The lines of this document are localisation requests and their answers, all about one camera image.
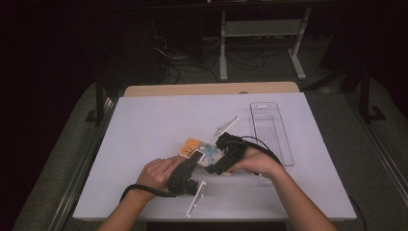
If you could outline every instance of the metal stand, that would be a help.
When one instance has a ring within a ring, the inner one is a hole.
[[[301,19],[285,20],[253,20],[253,21],[226,21],[225,11],[221,15],[221,54],[219,55],[219,78],[221,82],[228,80],[227,64],[225,59],[225,39],[227,37],[251,36],[296,36],[292,48],[288,49],[294,70],[299,80],[306,79],[303,68],[297,58],[297,52],[302,42],[311,8],[307,8]]]
[[[346,74],[346,77],[342,83],[341,89],[344,93],[352,93],[360,83],[360,114],[366,123],[370,124],[372,120],[386,119],[380,109],[376,106],[372,106],[374,115],[370,115],[370,75],[367,72],[367,66],[363,61],[356,60],[346,65],[345,67],[333,72],[332,74],[317,81],[311,86],[302,88],[305,90],[316,90],[323,87],[325,84],[332,80]]]
[[[95,80],[95,91],[96,91],[96,117],[94,116],[95,110],[92,110],[88,113],[85,122],[95,122],[95,126],[99,126],[102,122],[104,116],[104,95],[103,95],[103,86],[100,76]]]

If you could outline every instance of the transparent container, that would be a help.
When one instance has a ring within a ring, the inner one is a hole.
[[[284,167],[293,166],[293,155],[278,104],[273,102],[251,103],[250,110],[251,135],[264,142]],[[255,139],[253,142],[264,146]]]

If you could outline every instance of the finger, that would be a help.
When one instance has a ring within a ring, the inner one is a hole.
[[[173,172],[173,170],[175,170],[182,162],[184,162],[186,159],[181,157],[181,158],[176,158],[174,159],[175,162],[165,171],[165,176],[166,179],[168,179],[168,177],[170,176],[171,172]]]
[[[148,168],[148,167],[153,167],[153,166],[159,165],[160,162],[161,162],[161,160],[162,160],[161,158],[157,158],[157,159],[155,159],[155,160],[153,160],[153,161],[147,163],[147,165],[145,165],[144,168]]]
[[[171,167],[177,160],[179,160],[178,157],[167,158],[160,163],[160,165],[157,167],[157,170],[159,172],[166,172],[168,168]]]

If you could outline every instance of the dark background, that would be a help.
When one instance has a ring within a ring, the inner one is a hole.
[[[306,34],[334,36],[321,67],[336,70],[364,60],[408,115],[406,12],[392,1],[316,7]],[[158,26],[159,33],[199,59],[199,40],[217,33],[217,21],[205,13],[171,15],[171,20],[169,15],[161,16],[166,24]],[[13,227],[75,103],[97,77],[110,95],[163,79],[150,16],[84,12],[75,1],[64,0],[0,3],[2,230]],[[123,37],[129,30],[134,36]]]

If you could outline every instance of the black device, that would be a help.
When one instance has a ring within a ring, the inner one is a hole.
[[[245,141],[243,138],[251,138],[259,141],[257,138],[254,137],[237,137],[230,135],[228,133],[222,134],[218,138],[216,146],[219,149],[221,149],[221,151],[224,153],[224,156],[214,165],[205,167],[205,169],[209,173],[216,172],[218,175],[220,175],[222,172],[227,171],[231,166],[233,166],[236,162],[243,158],[243,155],[245,154],[246,148],[248,146],[264,152],[265,154],[269,155],[273,160],[275,160],[278,164],[282,165],[282,163],[279,161],[276,155],[262,141],[259,142],[261,142],[265,147],[262,147],[250,141]]]
[[[262,141],[259,142],[261,142],[266,148],[253,142],[245,141],[243,138],[251,138],[259,141],[253,137],[237,137],[228,133],[222,134],[217,139],[216,146],[222,150],[224,156],[214,165],[205,167],[207,172],[210,174],[216,172],[218,175],[220,175],[222,172],[227,171],[231,166],[243,158],[248,146],[261,150],[265,154],[269,155],[278,164],[282,165],[276,155]],[[124,196],[132,189],[148,191],[162,197],[175,197],[186,193],[195,195],[198,191],[198,182],[191,180],[191,176],[197,167],[197,163],[201,160],[201,158],[203,158],[204,155],[205,154],[203,152],[195,149],[188,159],[182,162],[175,170],[173,170],[173,172],[171,172],[166,183],[168,192],[158,191],[144,185],[135,184],[126,188],[120,200],[122,200]]]
[[[171,193],[187,193],[195,195],[198,190],[198,182],[191,180],[192,172],[197,167],[197,162],[201,160],[204,153],[194,150],[190,157],[182,162],[173,172],[167,181],[168,191]]]

